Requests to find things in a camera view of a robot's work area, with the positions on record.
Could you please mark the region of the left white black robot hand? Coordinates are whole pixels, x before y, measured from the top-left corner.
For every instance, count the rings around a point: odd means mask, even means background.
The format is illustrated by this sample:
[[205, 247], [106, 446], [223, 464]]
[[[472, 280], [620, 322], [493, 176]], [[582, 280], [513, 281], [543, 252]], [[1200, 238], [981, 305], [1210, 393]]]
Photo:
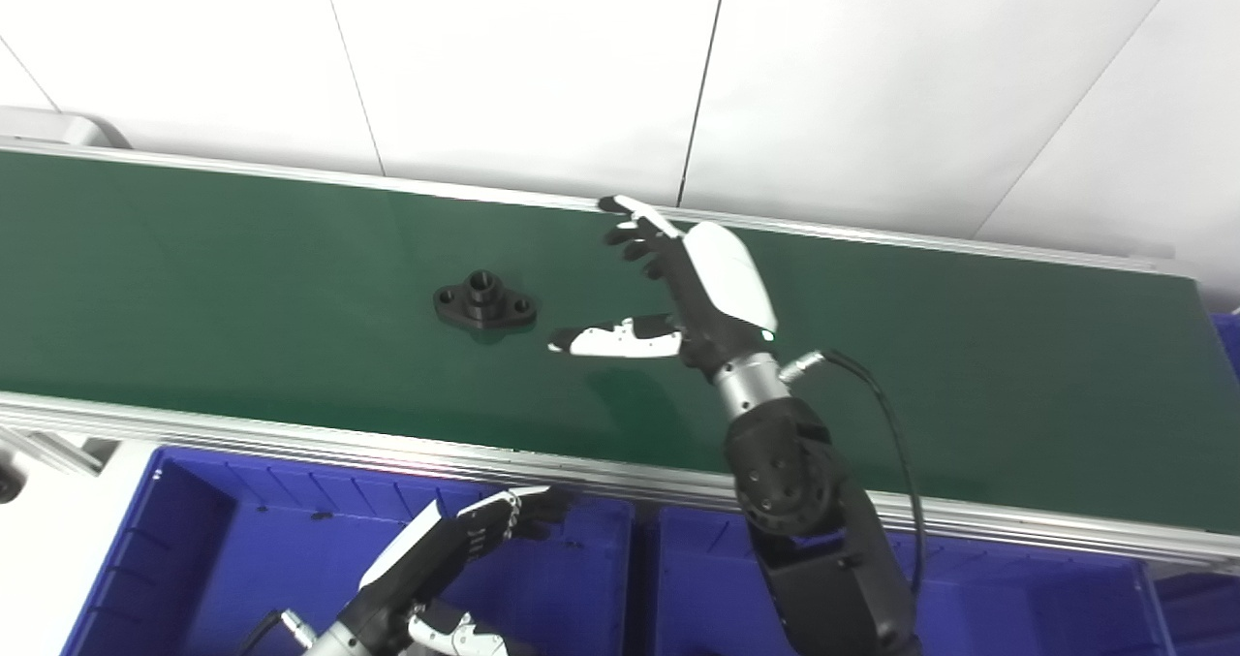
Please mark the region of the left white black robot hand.
[[508, 539], [548, 538], [574, 500], [557, 485], [523, 485], [446, 512], [430, 502], [363, 573], [357, 594], [310, 655], [534, 655], [537, 651], [443, 601], [467, 564]]

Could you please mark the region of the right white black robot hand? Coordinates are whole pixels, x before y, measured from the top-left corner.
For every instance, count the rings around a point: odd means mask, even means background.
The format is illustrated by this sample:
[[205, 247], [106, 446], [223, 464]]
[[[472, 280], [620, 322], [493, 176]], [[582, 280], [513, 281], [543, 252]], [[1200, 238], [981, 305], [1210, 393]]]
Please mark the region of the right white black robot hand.
[[647, 279], [663, 281], [672, 311], [587, 327], [559, 327], [546, 348], [593, 358], [681, 358], [709, 381], [744, 358], [770, 355], [777, 319], [746, 246], [713, 222], [681, 231], [651, 205], [615, 193], [598, 201], [622, 219], [608, 246], [622, 259], [647, 259]]

